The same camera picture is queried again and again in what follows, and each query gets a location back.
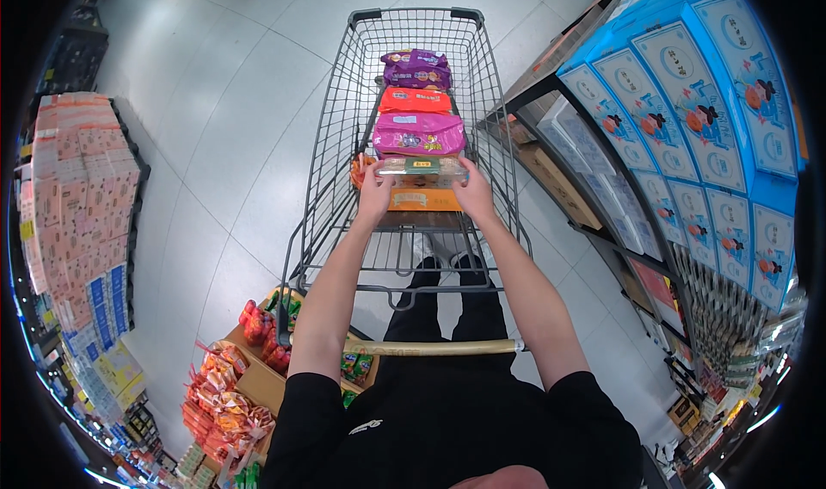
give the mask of forearm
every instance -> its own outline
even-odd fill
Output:
[[[496,216],[478,222],[502,279],[516,327],[536,360],[546,389],[574,371],[588,370],[563,299]]]
[[[353,316],[358,272],[373,226],[358,217],[315,278],[296,321],[290,375],[340,378],[341,351]]]

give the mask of black pants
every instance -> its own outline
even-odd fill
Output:
[[[481,269],[481,261],[473,256],[472,260]],[[459,262],[462,268],[470,268],[470,256],[465,256]],[[426,257],[417,268],[435,268],[435,259]],[[441,272],[417,272],[410,282],[409,288],[435,287],[439,284]],[[459,284],[483,285],[485,274],[480,272],[459,273]],[[405,292],[399,299],[398,306],[410,304],[411,294]],[[397,310],[390,319],[384,340],[387,342],[446,342],[439,328],[439,304],[435,293],[418,292],[412,308]],[[499,293],[469,292],[462,293],[462,315],[459,323],[453,328],[451,339],[456,342],[473,340],[507,339],[505,318],[502,316],[502,306],[499,303]],[[384,382],[403,375],[410,369],[469,369],[498,373],[511,376],[511,363],[516,353],[480,354],[474,356],[454,357],[393,357],[382,358],[377,374],[377,382]]]

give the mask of white sneaker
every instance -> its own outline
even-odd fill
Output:
[[[405,236],[410,250],[413,251],[413,255],[416,257],[416,264],[425,261],[426,257],[437,257],[433,252],[433,241],[430,236],[420,232],[405,233]]]
[[[485,265],[487,265],[487,267],[496,267],[496,262],[493,259],[493,253],[490,251],[490,245],[487,244],[487,239],[484,236],[480,236],[478,245],[473,236],[468,236],[468,239],[470,240],[470,249],[473,254],[476,257],[484,258]],[[453,268],[458,268],[459,262],[462,261],[462,258],[467,255],[467,249],[456,253],[450,258],[450,266]]]

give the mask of floor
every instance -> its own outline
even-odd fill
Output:
[[[110,46],[98,90],[114,96],[152,167],[139,216],[134,309],[125,339],[143,366],[163,443],[191,443],[180,404],[196,340],[221,339],[248,298],[279,283],[302,217],[315,128],[353,9],[473,6],[486,18],[505,91],[592,0],[104,0]],[[533,256],[559,289],[603,390],[644,443],[678,436],[663,353],[588,241],[523,170]],[[440,295],[446,334],[459,296]],[[511,336],[517,336],[510,312]],[[380,338],[384,296],[359,295],[353,324]],[[539,384],[530,353],[514,374]]]

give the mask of price tag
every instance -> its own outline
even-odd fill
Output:
[[[26,220],[20,224],[20,239],[24,242],[35,236],[35,223],[33,220]]]

